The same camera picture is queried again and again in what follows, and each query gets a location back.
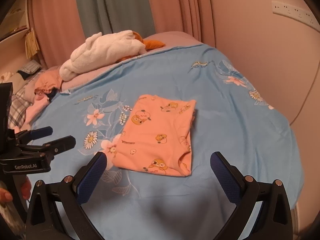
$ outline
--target screw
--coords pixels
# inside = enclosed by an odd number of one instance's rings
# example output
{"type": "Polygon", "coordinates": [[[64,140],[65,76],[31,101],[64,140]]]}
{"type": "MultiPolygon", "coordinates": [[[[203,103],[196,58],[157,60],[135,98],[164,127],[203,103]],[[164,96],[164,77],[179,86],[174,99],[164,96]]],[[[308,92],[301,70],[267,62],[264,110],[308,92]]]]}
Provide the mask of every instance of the screw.
{"type": "Polygon", "coordinates": [[[279,179],[276,179],[276,184],[277,184],[278,186],[282,186],[282,181],[279,180],[279,179]]]}
{"type": "Polygon", "coordinates": [[[247,182],[253,182],[253,177],[251,176],[245,176],[244,178],[247,182]]]}
{"type": "Polygon", "coordinates": [[[36,182],[36,186],[37,186],[37,187],[40,187],[40,186],[42,185],[42,183],[43,183],[42,180],[38,180],[38,181],[36,182]]]}
{"type": "Polygon", "coordinates": [[[73,180],[73,177],[72,176],[65,176],[63,180],[64,180],[64,182],[68,183],[73,180]]]}

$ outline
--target power strip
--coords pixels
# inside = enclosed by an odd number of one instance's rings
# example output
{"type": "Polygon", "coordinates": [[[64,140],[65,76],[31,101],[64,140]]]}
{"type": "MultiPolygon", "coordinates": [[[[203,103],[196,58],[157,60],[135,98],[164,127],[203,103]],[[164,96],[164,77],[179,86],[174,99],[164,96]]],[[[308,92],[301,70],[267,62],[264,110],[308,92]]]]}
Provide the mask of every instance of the power strip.
{"type": "Polygon", "coordinates": [[[291,4],[272,1],[272,12],[302,22],[320,32],[320,25],[311,11],[306,11],[291,4]]]}

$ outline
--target human hand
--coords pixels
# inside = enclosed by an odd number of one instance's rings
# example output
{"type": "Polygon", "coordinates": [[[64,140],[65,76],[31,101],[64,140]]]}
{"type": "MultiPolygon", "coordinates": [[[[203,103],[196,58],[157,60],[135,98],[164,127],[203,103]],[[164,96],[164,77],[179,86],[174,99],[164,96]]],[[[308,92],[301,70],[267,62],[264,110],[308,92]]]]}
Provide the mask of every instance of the human hand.
{"type": "MultiPolygon", "coordinates": [[[[26,177],[26,181],[21,186],[21,193],[25,200],[29,199],[31,196],[31,183],[28,177],[26,177]]],[[[12,200],[13,198],[11,193],[4,188],[0,188],[0,203],[7,203],[12,200]]]]}

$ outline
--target white plush blanket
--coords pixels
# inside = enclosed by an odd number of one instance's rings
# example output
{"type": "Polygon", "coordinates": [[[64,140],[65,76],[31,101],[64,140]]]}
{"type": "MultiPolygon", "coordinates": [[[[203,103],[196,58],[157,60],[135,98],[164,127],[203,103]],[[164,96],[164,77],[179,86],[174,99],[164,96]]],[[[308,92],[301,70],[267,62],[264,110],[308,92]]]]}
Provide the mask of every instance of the white plush blanket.
{"type": "Polygon", "coordinates": [[[61,66],[60,76],[63,81],[70,81],[79,74],[111,65],[122,57],[144,53],[145,45],[135,39],[133,31],[97,33],[73,51],[70,59],[61,66]]]}

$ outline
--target cable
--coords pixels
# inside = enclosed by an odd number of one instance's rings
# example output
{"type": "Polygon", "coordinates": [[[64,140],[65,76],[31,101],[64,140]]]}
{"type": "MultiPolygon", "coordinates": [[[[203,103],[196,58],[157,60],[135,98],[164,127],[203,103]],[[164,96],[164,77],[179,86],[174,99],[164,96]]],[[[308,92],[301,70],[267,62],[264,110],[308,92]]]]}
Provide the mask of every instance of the cable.
{"type": "Polygon", "coordinates": [[[295,118],[293,119],[293,121],[290,123],[290,126],[291,126],[291,125],[294,123],[294,121],[297,120],[297,118],[299,117],[299,115],[300,115],[300,113],[301,113],[301,111],[302,111],[302,109],[303,109],[303,107],[304,107],[304,105],[305,105],[305,103],[306,103],[309,95],[310,95],[310,92],[311,92],[311,90],[312,90],[312,88],[313,88],[313,86],[314,86],[314,84],[315,84],[315,82],[316,82],[316,78],[317,78],[317,76],[318,76],[319,69],[320,69],[320,60],[319,60],[318,68],[317,68],[317,70],[316,70],[315,77],[314,77],[314,79],[313,79],[313,81],[312,81],[312,84],[311,84],[310,89],[309,89],[309,91],[308,91],[308,93],[307,93],[307,95],[306,95],[306,98],[304,99],[304,101],[303,101],[303,103],[302,103],[302,105],[301,105],[301,108],[300,108],[299,112],[297,113],[296,117],[295,117],[295,118]]]}

